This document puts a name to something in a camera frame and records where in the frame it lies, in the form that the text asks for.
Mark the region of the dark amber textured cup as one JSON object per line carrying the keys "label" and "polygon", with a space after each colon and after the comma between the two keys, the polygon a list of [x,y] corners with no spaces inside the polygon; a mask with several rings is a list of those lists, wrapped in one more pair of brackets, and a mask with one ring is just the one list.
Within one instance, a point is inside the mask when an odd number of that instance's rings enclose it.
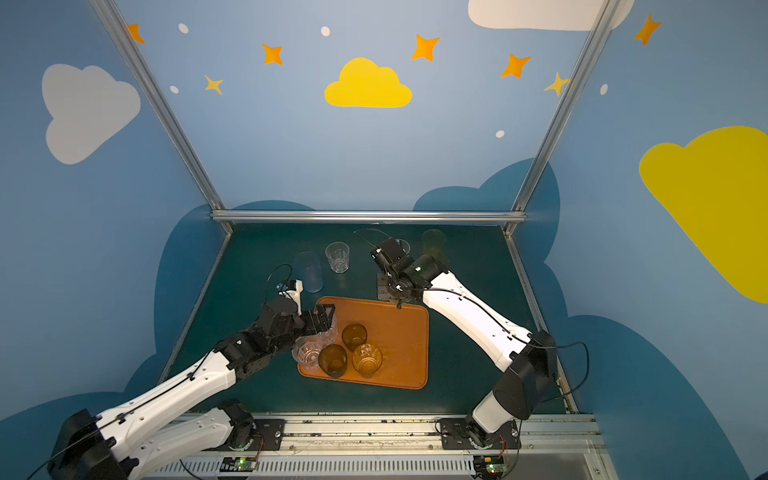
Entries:
{"label": "dark amber textured cup", "polygon": [[354,352],[359,346],[366,344],[367,338],[367,329],[360,323],[349,324],[342,330],[342,342],[350,352]]}
{"label": "dark amber textured cup", "polygon": [[324,347],[319,353],[318,364],[330,378],[342,377],[348,367],[346,348],[339,344],[330,344]]}

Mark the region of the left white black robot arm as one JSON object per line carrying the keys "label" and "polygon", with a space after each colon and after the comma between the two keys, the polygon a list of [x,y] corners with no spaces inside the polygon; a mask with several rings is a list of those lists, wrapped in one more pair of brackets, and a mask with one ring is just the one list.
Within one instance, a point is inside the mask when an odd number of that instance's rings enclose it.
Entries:
{"label": "left white black robot arm", "polygon": [[215,344],[200,360],[146,393],[99,414],[67,418],[44,467],[53,479],[141,479],[199,451],[243,451],[262,444],[253,416],[227,400],[200,419],[180,415],[266,368],[302,338],[328,332],[336,308],[301,310],[289,295],[261,308],[257,320]]}

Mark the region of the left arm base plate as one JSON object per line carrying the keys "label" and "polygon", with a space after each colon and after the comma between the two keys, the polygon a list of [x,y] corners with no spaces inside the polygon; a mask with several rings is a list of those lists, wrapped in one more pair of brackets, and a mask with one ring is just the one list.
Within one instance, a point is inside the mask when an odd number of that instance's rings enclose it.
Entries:
{"label": "left arm base plate", "polygon": [[286,421],[282,418],[255,418],[233,427],[225,446],[232,451],[277,451],[281,447]]}

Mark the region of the tall amber clear cup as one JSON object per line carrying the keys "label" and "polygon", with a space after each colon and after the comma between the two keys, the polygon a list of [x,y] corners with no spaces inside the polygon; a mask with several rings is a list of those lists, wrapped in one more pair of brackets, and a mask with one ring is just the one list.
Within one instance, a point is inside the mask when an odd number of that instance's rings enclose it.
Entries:
{"label": "tall amber clear cup", "polygon": [[383,364],[381,350],[370,343],[364,343],[356,347],[352,356],[354,369],[363,377],[373,377]]}

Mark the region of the aluminium frame right post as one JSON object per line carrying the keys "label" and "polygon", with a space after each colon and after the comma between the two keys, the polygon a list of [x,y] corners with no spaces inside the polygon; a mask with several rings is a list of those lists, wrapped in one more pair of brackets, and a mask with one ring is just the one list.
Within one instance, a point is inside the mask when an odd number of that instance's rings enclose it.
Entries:
{"label": "aluminium frame right post", "polygon": [[504,224],[503,232],[507,240],[512,239],[517,225],[525,221],[528,204],[611,34],[612,22],[617,17],[621,4],[619,0],[604,1],[598,11],[595,23],[571,72],[571,81],[566,86],[566,91],[560,96],[542,143],[515,197],[511,212],[519,219]]}

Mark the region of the aluminium mounting rail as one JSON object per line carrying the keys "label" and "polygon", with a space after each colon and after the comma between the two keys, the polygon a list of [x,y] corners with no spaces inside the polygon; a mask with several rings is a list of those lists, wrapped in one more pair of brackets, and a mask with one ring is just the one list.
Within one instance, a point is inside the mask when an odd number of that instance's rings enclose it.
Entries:
{"label": "aluminium mounting rail", "polygon": [[[535,415],[516,421],[520,447],[444,450],[438,414],[265,414],[286,421],[277,451],[211,448],[141,479],[473,479],[474,456],[501,456],[502,479],[615,479],[618,474],[590,415]],[[251,473],[221,474],[224,457],[255,457]]]}

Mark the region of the left controller board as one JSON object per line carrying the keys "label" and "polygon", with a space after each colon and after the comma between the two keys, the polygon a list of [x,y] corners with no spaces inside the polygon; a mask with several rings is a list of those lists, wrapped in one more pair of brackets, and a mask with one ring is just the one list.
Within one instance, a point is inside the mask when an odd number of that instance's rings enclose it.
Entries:
{"label": "left controller board", "polygon": [[224,457],[219,472],[221,474],[251,473],[258,467],[255,457]]}

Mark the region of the aluminium frame back bar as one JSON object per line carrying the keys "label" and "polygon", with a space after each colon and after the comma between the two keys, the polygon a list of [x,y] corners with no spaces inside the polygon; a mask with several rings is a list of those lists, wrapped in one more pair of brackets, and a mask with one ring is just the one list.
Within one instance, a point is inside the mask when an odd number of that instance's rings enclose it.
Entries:
{"label": "aluminium frame back bar", "polygon": [[522,223],[523,212],[481,211],[290,211],[290,210],[214,210],[211,218],[232,223],[366,223],[366,224],[444,224],[444,223]]}

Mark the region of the aluminium frame left post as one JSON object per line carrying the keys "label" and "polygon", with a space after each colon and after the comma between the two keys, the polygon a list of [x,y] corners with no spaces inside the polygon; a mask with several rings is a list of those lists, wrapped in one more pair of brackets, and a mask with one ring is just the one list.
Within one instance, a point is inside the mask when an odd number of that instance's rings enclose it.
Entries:
{"label": "aluminium frame left post", "polygon": [[91,0],[90,5],[136,79],[181,160],[211,208],[212,214],[224,211],[226,207],[223,200],[172,111],[161,85],[141,53],[139,44],[131,36],[117,4],[114,1]]}

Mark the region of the clear faceted glass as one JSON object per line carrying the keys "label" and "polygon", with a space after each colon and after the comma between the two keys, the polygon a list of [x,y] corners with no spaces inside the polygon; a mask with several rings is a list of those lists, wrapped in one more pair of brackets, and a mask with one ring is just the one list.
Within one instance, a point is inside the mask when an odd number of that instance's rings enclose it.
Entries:
{"label": "clear faceted glass", "polygon": [[325,249],[325,255],[331,270],[343,274],[350,267],[350,247],[345,242],[332,242]]}
{"label": "clear faceted glass", "polygon": [[338,332],[339,332],[338,321],[336,318],[333,318],[331,320],[329,329],[322,333],[317,334],[317,340],[321,345],[321,349],[325,348],[328,345],[334,344],[337,340]]}
{"label": "clear faceted glass", "polygon": [[293,345],[291,354],[300,367],[307,370],[319,368],[319,355],[324,345],[315,338],[301,337]]}
{"label": "clear faceted glass", "polygon": [[404,250],[404,252],[405,252],[406,254],[409,254],[409,253],[410,253],[410,251],[411,251],[411,246],[410,246],[410,244],[409,244],[409,243],[408,243],[406,240],[404,240],[404,239],[398,239],[398,244],[400,245],[400,247],[401,247],[401,248]]}

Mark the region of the frosted blue tall cup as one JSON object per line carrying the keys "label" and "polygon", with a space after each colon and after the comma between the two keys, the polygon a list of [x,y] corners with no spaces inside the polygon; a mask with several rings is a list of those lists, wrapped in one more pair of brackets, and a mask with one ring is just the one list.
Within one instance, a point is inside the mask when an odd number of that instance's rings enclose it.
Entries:
{"label": "frosted blue tall cup", "polygon": [[324,287],[322,266],[319,256],[313,251],[303,251],[293,260],[296,277],[302,281],[306,292],[314,294]]}

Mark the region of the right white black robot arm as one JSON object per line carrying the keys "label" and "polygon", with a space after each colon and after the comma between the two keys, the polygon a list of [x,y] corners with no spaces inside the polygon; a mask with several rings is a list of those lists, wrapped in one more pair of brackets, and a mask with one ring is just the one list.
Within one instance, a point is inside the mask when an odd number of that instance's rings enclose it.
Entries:
{"label": "right white black robot arm", "polygon": [[554,338],[505,318],[466,288],[444,263],[429,254],[414,259],[392,237],[373,247],[370,255],[395,299],[419,300],[446,317],[502,372],[467,417],[470,438],[486,444],[504,424],[530,418],[558,379]]}

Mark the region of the orange plastic tray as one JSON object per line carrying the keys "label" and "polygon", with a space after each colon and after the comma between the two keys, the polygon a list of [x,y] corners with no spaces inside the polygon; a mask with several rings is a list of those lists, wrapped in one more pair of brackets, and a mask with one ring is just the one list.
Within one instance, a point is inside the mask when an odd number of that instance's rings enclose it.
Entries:
{"label": "orange plastic tray", "polygon": [[[330,296],[321,298],[318,303],[336,306],[339,332],[334,344],[343,343],[345,326],[360,323],[367,329],[367,341],[377,346],[383,355],[381,368],[371,378],[363,378],[349,360],[346,373],[338,379],[340,382],[408,390],[419,390],[426,385],[429,314],[425,308],[414,305],[397,308],[389,302]],[[308,378],[330,378],[320,366],[316,370],[307,370],[298,365],[298,371]]]}

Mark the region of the aluminium frame post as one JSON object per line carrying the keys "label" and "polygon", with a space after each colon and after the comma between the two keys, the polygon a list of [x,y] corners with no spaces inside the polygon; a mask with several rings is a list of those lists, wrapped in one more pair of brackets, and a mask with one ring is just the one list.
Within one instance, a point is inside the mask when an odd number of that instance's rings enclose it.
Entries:
{"label": "aluminium frame post", "polygon": [[512,239],[517,225],[525,221],[528,204],[611,34],[612,22],[617,17],[621,4],[619,0],[604,1],[598,11],[595,23],[571,72],[571,81],[566,86],[566,91],[560,96],[542,143],[515,197],[511,212],[519,219],[504,224],[503,232],[507,240]]}
{"label": "aluminium frame post", "polygon": [[212,214],[224,211],[226,207],[223,200],[172,111],[161,85],[141,53],[139,44],[131,36],[117,4],[114,1],[91,0],[90,5],[136,79],[181,160],[211,208]]}

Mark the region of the green clear cup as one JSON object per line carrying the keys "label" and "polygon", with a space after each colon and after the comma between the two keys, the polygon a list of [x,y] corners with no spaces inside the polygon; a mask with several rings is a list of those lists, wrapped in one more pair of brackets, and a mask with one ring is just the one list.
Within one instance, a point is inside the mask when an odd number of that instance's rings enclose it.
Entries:
{"label": "green clear cup", "polygon": [[376,292],[379,301],[389,302],[398,299],[397,295],[392,293],[389,286],[389,277],[383,272],[379,272],[376,275]]}

